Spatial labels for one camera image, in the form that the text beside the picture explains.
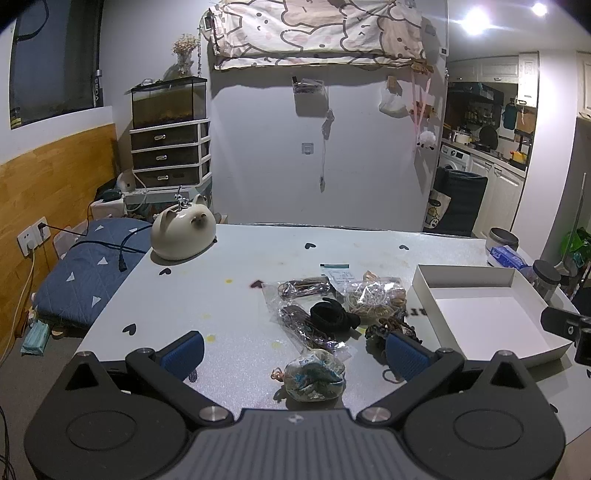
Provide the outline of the peach satin bow scrunchie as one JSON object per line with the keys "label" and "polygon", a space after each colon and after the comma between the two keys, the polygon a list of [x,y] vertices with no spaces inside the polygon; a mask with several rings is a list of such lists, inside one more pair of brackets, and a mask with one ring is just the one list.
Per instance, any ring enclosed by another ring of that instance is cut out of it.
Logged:
{"label": "peach satin bow scrunchie", "polygon": [[363,280],[365,281],[377,281],[379,279],[380,276],[370,270],[366,271],[365,274],[363,274]]}

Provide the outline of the white teal labelled packet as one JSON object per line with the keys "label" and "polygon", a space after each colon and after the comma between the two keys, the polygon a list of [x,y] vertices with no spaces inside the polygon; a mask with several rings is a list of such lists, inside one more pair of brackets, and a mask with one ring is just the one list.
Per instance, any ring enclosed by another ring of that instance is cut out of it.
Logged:
{"label": "white teal labelled packet", "polygon": [[329,279],[332,288],[341,295],[346,294],[349,285],[356,281],[349,264],[346,263],[322,263],[320,265],[322,275]]}

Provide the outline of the white plastic drawer unit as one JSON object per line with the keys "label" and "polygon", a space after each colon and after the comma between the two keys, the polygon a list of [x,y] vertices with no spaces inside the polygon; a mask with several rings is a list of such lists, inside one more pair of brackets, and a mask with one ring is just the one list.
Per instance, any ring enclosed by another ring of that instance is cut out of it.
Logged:
{"label": "white plastic drawer unit", "polygon": [[132,129],[133,173],[147,188],[202,185],[211,179],[208,119]]}

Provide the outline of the black hair scrunchie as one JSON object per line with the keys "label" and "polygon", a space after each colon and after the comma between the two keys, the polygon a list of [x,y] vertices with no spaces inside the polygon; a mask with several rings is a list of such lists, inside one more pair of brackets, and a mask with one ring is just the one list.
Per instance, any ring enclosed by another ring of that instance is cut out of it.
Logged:
{"label": "black hair scrunchie", "polygon": [[311,324],[325,334],[346,333],[361,324],[359,315],[349,313],[341,303],[328,297],[311,307],[310,318]]}

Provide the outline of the bag of beige hair ties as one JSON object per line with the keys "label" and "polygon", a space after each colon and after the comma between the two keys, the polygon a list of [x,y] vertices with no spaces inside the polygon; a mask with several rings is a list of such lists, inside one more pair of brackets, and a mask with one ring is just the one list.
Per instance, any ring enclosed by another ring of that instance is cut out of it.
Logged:
{"label": "bag of beige hair ties", "polygon": [[382,277],[352,282],[345,290],[349,312],[370,323],[404,312],[407,291],[398,278]]}

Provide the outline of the bag of dark hair ties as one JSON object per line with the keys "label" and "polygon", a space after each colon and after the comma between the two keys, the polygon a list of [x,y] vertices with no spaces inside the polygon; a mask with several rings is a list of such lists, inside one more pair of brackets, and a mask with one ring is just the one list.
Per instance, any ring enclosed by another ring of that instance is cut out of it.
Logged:
{"label": "bag of dark hair ties", "polygon": [[[322,299],[315,301],[311,307],[321,302]],[[322,349],[329,351],[339,360],[346,360],[353,355],[352,349],[346,344],[346,339],[349,339],[356,330],[325,334],[311,324],[311,308],[304,309],[304,306],[297,300],[280,299],[270,303],[269,307],[273,321],[283,328],[283,331],[301,348],[301,351]]]}

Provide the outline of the dark window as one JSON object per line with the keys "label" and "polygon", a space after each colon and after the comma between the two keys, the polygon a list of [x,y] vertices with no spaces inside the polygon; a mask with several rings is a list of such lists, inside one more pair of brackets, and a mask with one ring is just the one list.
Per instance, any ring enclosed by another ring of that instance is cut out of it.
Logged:
{"label": "dark window", "polygon": [[9,70],[13,129],[103,105],[103,5],[92,0],[34,1],[18,17]]}

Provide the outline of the dried flower vase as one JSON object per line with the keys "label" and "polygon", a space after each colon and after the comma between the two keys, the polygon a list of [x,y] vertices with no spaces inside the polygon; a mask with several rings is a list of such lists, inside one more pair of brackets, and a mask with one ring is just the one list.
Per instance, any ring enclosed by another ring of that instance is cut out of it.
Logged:
{"label": "dried flower vase", "polygon": [[192,54],[199,45],[199,39],[192,34],[182,34],[173,44],[177,70],[181,77],[191,75]]}

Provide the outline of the dark laundry basket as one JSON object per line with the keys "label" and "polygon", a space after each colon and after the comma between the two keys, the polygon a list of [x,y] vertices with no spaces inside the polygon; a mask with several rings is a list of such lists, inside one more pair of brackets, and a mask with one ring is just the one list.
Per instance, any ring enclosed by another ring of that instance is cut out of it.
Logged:
{"label": "dark laundry basket", "polygon": [[439,167],[433,187],[451,201],[435,232],[471,237],[487,184],[488,178],[485,176]]}

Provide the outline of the white shallow cardboard box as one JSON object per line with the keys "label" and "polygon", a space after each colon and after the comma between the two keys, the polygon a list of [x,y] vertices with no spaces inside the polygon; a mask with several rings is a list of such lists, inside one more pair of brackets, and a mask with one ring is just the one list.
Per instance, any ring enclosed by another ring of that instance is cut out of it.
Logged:
{"label": "white shallow cardboard box", "polygon": [[509,350],[531,368],[560,359],[571,346],[543,329],[547,303],[514,269],[419,265],[413,288],[440,345],[469,360]]}

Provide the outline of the black lidded glass jar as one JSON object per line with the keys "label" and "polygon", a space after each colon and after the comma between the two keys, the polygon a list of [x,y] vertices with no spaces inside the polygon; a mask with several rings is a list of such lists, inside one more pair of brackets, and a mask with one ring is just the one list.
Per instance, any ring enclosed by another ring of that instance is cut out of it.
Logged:
{"label": "black lidded glass jar", "polygon": [[560,282],[561,275],[553,265],[541,259],[533,263],[531,283],[547,303],[551,301]]}

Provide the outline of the bag of brown hair ties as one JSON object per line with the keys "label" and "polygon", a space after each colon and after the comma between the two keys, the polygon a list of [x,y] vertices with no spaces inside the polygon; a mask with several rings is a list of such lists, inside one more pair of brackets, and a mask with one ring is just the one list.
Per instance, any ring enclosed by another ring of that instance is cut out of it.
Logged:
{"label": "bag of brown hair ties", "polygon": [[325,276],[308,277],[304,279],[281,282],[277,286],[277,294],[281,299],[297,299],[314,295],[327,295],[332,291],[332,285]]}

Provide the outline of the white washing machine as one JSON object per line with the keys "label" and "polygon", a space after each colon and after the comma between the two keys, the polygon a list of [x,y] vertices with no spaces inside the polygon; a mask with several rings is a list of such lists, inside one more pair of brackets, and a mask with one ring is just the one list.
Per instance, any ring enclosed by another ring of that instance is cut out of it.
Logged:
{"label": "white washing machine", "polygon": [[471,155],[445,143],[441,145],[439,166],[444,169],[469,172]]}

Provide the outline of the pink patterned hanging blanket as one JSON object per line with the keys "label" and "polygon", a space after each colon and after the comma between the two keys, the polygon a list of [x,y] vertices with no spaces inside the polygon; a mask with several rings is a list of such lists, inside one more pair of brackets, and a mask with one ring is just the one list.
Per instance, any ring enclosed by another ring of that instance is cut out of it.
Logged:
{"label": "pink patterned hanging blanket", "polygon": [[412,1],[220,1],[204,15],[218,70],[411,67],[431,72]]}

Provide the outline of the blue patterned fabric scrunchie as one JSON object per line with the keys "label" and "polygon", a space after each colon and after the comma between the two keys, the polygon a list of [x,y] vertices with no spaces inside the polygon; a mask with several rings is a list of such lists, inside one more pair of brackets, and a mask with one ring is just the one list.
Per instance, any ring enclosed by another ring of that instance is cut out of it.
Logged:
{"label": "blue patterned fabric scrunchie", "polygon": [[346,367],[329,351],[314,349],[288,363],[281,382],[287,396],[297,402],[327,402],[342,396]]}

